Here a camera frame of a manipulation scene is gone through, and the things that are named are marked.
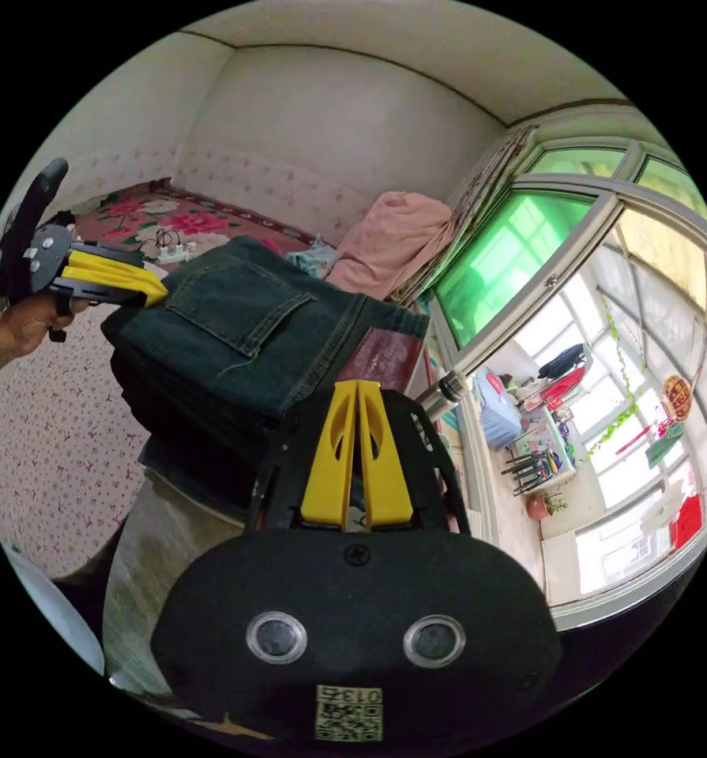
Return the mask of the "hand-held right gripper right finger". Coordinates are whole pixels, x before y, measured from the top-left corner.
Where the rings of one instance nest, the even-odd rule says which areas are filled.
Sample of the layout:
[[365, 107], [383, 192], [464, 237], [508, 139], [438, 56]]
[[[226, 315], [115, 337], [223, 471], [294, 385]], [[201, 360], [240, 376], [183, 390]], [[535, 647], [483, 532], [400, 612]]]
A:
[[380, 384], [359, 381], [358, 405], [367, 529], [405, 527], [413, 507]]

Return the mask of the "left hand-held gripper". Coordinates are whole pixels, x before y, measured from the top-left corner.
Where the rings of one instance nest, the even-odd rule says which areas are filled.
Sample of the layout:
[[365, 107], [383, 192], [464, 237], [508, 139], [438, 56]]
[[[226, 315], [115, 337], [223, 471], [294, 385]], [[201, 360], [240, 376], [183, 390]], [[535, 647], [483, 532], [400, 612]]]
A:
[[137, 255], [98, 242], [81, 242], [62, 226], [37, 228], [1, 240], [0, 297], [16, 305], [42, 292], [130, 308], [150, 308], [168, 297]]

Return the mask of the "person's left hand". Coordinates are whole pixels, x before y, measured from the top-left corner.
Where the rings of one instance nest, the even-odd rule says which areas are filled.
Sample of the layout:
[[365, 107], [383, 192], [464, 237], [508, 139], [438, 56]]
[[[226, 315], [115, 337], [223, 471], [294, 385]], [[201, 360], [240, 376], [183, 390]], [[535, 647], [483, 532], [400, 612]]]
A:
[[88, 307], [86, 299], [60, 301], [50, 291], [8, 306], [0, 316], [0, 353], [10, 359], [31, 354], [46, 336], [66, 330]]

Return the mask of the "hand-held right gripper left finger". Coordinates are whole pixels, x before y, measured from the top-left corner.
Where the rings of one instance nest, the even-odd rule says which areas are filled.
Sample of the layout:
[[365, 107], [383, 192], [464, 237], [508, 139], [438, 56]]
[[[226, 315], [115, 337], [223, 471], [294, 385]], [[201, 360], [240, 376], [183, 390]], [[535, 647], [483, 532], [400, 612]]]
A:
[[335, 385], [300, 513], [306, 523], [346, 523], [352, 484], [357, 382]]

